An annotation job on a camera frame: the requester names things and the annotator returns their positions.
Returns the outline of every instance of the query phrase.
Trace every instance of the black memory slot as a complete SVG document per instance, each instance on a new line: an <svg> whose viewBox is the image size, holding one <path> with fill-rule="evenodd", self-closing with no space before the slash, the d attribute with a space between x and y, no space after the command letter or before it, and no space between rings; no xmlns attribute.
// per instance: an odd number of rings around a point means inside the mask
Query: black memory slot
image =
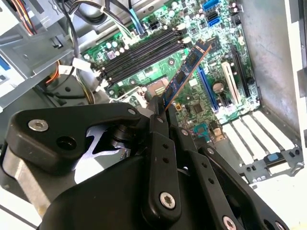
<svg viewBox="0 0 307 230"><path fill-rule="evenodd" d="M130 68L134 63L142 62L144 57L147 57L147 56L149 56L153 53L157 53L157 52L159 52L159 50L163 49L164 47L168 47L169 45L171 45L173 43L177 43L177 42L178 42L178 40L175 38L175 39L172 39L170 41L160 43L160 44L156 45L155 48L148 47L147 49L145 49L141 53L139 53L138 56L131 57L129 60L126 60L126 61L122 61L120 66L117 66L116 68L113 68L113 69L107 69L106 68L105 72L109 76L109 73L126 71L126 69Z"/></svg>
<svg viewBox="0 0 307 230"><path fill-rule="evenodd" d="M246 73L244 72L244 70L242 68L240 55L239 55L238 51L236 50L236 48L234 46L231 47L231 53L232 53L232 56L234 58L235 67L237 69L237 72L240 75L240 80L241 80L241 83L242 83L242 86L243 86L243 89L244 89L244 95L245 95L245 97L250 97Z"/></svg>
<svg viewBox="0 0 307 230"><path fill-rule="evenodd" d="M176 36L176 32L174 32L171 29L162 32L161 34L155 36L154 38L151 38L149 41L140 44L138 47L132 48L132 50L127 51L123 55L107 63L104 67L106 69L112 69L114 66L120 64L123 60L130 58L131 55L133 56L136 55L138 52L141 52L142 50L146 49L148 46L152 46L152 44L155 44L156 42L160 41L161 39L164 39L165 37L168 37L170 39L173 36Z"/></svg>
<svg viewBox="0 0 307 230"><path fill-rule="evenodd" d="M122 68L124 69L125 65L129 66L131 63L137 61L142 58L142 56L147 55L148 53L155 52L156 50L162 48L168 43L172 43L173 41L178 42L178 37L164 37L160 39L158 43L150 44L147 47L144 47L142 50L139 50L137 53L131 54L129 57L120 60L120 66L118 64L113 65L112 67L105 67L106 72L112 72L114 69Z"/></svg>
<svg viewBox="0 0 307 230"><path fill-rule="evenodd" d="M184 45L179 43L174 43L171 46L164 47L163 49L159 50L159 52L157 53L153 53L149 56L144 57L141 63L140 62L134 63L133 66L131 66L129 69L127 69L124 72L118 71L116 73L111 73L111 75L108 75L108 77L111 78L111 84L115 84L119 81L122 81L127 77L136 74L137 72L151 66L152 64L184 48L185 48Z"/></svg>

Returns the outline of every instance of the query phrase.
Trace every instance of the wire bundle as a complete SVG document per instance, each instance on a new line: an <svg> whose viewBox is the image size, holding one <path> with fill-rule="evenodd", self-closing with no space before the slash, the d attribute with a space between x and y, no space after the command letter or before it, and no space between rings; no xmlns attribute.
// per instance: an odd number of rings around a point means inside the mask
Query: wire bundle
<svg viewBox="0 0 307 230"><path fill-rule="evenodd" d="M25 29L28 31L28 33L33 36L37 34L37 31L30 19L30 16L24 6L24 3L21 0L12 0L13 5L15 6L17 13L20 17L20 19L23 22L23 25Z"/></svg>

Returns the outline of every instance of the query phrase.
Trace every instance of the gray metal panel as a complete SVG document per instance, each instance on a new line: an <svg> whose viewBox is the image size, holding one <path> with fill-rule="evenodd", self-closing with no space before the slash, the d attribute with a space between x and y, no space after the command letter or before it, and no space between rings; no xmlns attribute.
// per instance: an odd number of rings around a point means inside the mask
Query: gray metal panel
<svg viewBox="0 0 307 230"><path fill-rule="evenodd" d="M262 103L299 133L283 0L241 0L241 15Z"/></svg>

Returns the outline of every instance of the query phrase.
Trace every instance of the ram stick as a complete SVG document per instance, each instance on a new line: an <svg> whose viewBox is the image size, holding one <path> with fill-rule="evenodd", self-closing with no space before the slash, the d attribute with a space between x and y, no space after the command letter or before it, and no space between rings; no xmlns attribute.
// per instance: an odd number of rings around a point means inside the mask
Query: ram stick
<svg viewBox="0 0 307 230"><path fill-rule="evenodd" d="M196 67L203 60L205 55L211 49L210 43L205 43L202 40L198 40L193 48L190 50L188 56L177 70L176 74L169 82L168 86L165 88L162 99L164 103L165 110L171 105L172 101L179 94L183 86L192 76L192 73L196 69Z"/></svg>

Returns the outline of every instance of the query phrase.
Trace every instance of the black expansion slot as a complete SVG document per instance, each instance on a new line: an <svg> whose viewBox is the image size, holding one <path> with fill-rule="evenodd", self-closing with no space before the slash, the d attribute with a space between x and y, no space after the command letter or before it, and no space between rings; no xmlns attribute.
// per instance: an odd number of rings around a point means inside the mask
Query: black expansion slot
<svg viewBox="0 0 307 230"><path fill-rule="evenodd" d="M158 52L152 53L149 56L145 56L141 62L135 62L125 71L116 71L110 73L110 75L108 75L108 78L111 79L109 82L111 85L116 84L184 48L185 45L180 43L173 43L170 46L166 46L163 49L160 49Z"/></svg>
<svg viewBox="0 0 307 230"><path fill-rule="evenodd" d="M236 70L237 70L238 74L240 75L240 81L241 81L241 84L242 84L243 89L244 89L244 95L245 95L245 97L250 97L246 73L244 72L244 70L242 68L240 55L239 55L238 51L236 50L236 48L234 46L231 47L231 53L232 53L232 56L233 56L233 59L234 59Z"/></svg>
<svg viewBox="0 0 307 230"><path fill-rule="evenodd" d="M149 41L146 41L137 47L132 47L131 50L125 52L123 55L115 58L114 60L108 62L106 65L104 65L104 68L112 69L114 66L117 66L122 61L137 55L139 52L142 52L143 50L146 50L148 46L152 46L156 43L159 43L161 40L164 40L165 38L172 39L172 37L175 37L176 35L177 35L177 32L173 31L172 29L163 31L162 33L151 38Z"/></svg>

